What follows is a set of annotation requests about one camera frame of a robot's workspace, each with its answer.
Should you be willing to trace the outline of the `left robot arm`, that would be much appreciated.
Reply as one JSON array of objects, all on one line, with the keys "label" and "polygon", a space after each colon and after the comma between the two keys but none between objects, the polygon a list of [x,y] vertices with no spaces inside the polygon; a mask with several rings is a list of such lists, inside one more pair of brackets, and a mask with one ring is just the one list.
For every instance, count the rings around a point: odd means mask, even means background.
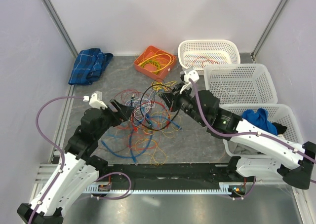
[{"label": "left robot arm", "polygon": [[107,162],[92,155],[98,141],[110,128],[128,121],[134,107],[115,99],[111,110],[97,95],[79,98],[88,102],[80,125],[64,149],[49,141],[59,152],[59,163],[38,195],[30,203],[22,203],[17,214],[26,224],[61,224],[66,212],[94,181],[108,177]]}]

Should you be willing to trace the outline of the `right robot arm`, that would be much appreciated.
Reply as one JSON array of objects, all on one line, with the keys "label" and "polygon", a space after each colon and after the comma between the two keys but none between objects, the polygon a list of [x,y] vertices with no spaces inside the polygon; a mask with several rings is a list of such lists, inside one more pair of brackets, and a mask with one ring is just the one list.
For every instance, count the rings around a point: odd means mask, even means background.
[{"label": "right robot arm", "polygon": [[242,177],[264,180],[282,179],[288,185],[307,190],[316,157],[316,146],[288,141],[256,127],[239,115],[219,106],[220,100],[210,91],[183,89],[177,84],[171,91],[160,93],[169,110],[182,110],[194,121],[207,127],[213,137],[246,145],[266,155],[265,158],[232,157],[226,169],[227,178],[238,181]]}]

